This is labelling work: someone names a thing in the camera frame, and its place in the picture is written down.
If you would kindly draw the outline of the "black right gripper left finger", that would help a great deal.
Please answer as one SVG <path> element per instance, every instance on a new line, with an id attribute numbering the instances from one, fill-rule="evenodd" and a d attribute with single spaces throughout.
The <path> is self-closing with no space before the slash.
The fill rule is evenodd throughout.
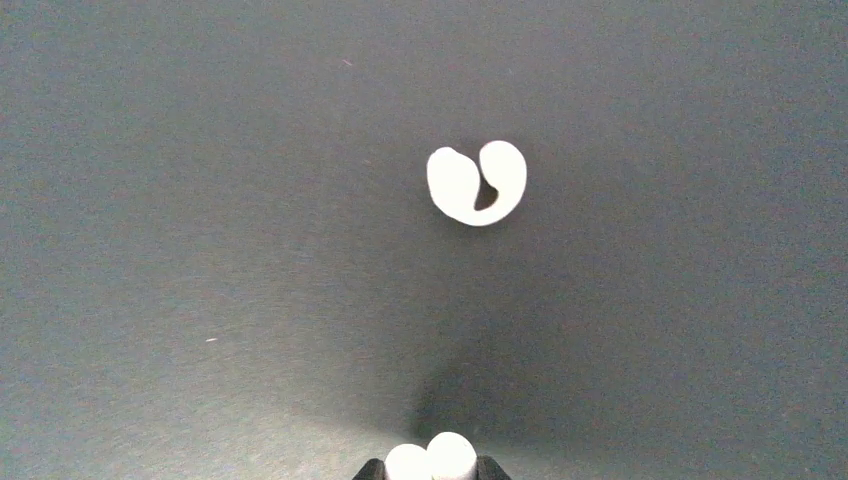
<path id="1" fill-rule="evenodd" d="M 365 462 L 352 480 L 385 480 L 385 463 L 378 458 L 372 458 Z"/>

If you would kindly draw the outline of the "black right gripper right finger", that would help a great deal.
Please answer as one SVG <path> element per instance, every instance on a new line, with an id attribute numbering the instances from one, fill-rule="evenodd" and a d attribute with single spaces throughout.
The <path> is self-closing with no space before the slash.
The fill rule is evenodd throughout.
<path id="1" fill-rule="evenodd" d="M 512 480 L 501 465 L 491 456 L 480 455 L 476 459 L 477 480 Z"/>

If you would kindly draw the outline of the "white earbud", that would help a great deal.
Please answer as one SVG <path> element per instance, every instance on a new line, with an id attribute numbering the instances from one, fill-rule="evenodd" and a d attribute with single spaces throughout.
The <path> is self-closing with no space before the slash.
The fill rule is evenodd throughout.
<path id="1" fill-rule="evenodd" d="M 430 197 L 440 211 L 465 225 L 484 227 L 503 220 L 519 205 L 528 170 L 517 147 L 494 140 L 480 148 L 478 162 L 451 147 L 437 149 L 427 160 L 426 175 Z M 478 210 L 482 181 L 496 190 L 497 198 Z"/>
<path id="2" fill-rule="evenodd" d="M 404 443 L 387 454 L 385 478 L 389 480 L 473 480 L 478 455 L 471 442 L 455 432 L 442 432 L 426 447 Z"/>

